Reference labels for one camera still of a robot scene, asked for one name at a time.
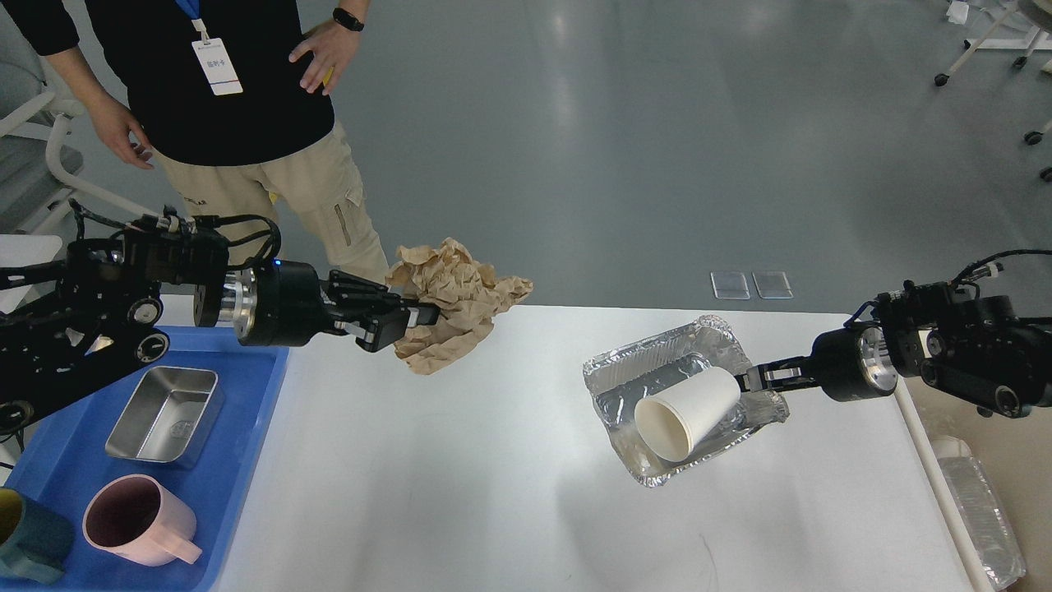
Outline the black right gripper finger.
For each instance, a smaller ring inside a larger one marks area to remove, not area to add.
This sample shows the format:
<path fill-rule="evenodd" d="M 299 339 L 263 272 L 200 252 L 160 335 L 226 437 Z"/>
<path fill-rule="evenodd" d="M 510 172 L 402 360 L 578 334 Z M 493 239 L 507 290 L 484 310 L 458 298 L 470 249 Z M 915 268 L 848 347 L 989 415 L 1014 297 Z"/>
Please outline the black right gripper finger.
<path fill-rule="evenodd" d="M 741 393 L 792 392 L 818 387 L 818 380 L 807 372 L 808 358 L 785 358 L 762 363 L 734 375 Z"/>

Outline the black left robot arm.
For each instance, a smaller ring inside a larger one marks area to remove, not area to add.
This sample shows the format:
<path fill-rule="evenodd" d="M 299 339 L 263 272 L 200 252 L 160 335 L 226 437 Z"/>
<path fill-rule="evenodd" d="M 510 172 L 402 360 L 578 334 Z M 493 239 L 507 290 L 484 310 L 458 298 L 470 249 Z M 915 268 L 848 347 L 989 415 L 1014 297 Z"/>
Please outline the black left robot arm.
<path fill-rule="evenodd" d="M 433 326 L 440 310 L 386 285 L 338 270 L 325 280 L 305 263 L 279 259 L 279 226 L 228 240 L 223 226 L 251 215 L 184 219 L 171 207 L 127 224 L 72 203 L 78 224 L 112 226 L 106 238 L 76 237 L 65 258 L 4 267 L 2 287 L 53 284 L 53 291 L 2 315 L 2 435 L 86 399 L 165 356 L 158 329 L 163 284 L 195 286 L 194 322 L 232 323 L 245 346 L 302 346 L 352 335 L 367 352 Z"/>

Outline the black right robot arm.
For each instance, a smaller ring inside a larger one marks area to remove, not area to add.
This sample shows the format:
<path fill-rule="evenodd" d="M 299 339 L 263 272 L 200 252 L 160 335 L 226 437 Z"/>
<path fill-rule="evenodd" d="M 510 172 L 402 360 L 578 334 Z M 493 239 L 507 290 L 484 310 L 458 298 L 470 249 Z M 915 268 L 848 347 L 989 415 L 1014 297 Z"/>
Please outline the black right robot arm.
<path fill-rule="evenodd" d="M 865 301 L 838 329 L 820 334 L 806 356 L 758 364 L 734 377 L 741 392 L 820 387 L 849 402 L 891 395 L 902 377 L 968 402 L 985 417 L 1023 419 L 1051 405 L 1048 317 L 1019 317 L 1009 297 L 983 295 L 978 281 L 998 275 L 996 252 L 951 280 L 916 284 Z"/>

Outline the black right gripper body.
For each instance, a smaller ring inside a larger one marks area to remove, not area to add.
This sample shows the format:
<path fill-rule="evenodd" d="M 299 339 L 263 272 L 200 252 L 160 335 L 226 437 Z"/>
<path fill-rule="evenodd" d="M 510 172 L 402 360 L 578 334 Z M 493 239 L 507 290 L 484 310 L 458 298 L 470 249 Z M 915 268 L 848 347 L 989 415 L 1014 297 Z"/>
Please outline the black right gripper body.
<path fill-rule="evenodd" d="M 838 402 L 890 396 L 898 383 L 883 331 L 875 326 L 842 327 L 816 336 L 809 375 Z"/>

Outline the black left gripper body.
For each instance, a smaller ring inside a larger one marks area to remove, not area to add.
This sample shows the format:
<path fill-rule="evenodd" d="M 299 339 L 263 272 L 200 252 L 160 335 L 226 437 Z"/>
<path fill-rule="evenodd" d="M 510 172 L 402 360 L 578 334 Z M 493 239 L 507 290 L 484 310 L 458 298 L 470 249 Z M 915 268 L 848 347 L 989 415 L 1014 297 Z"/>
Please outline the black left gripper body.
<path fill-rule="evenodd" d="M 289 260 L 227 273 L 218 321 L 246 346 L 307 345 L 335 328 L 315 267 Z"/>

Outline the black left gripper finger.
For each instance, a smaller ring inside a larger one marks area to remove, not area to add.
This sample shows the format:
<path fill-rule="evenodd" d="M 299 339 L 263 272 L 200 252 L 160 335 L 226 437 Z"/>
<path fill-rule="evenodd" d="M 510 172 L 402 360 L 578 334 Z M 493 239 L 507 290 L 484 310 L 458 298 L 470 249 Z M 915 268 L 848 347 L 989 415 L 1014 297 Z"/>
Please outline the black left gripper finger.
<path fill-rule="evenodd" d="M 353 320 L 335 320 L 332 334 L 355 336 L 358 348 L 376 353 L 402 340 L 411 327 L 434 326 L 440 311 L 431 303 L 398 301 L 380 306 L 378 312 L 365 312 Z"/>
<path fill-rule="evenodd" d="M 420 304 L 416 299 L 392 293 L 386 284 L 339 270 L 328 274 L 325 293 L 335 306 L 344 310 L 394 310 Z"/>

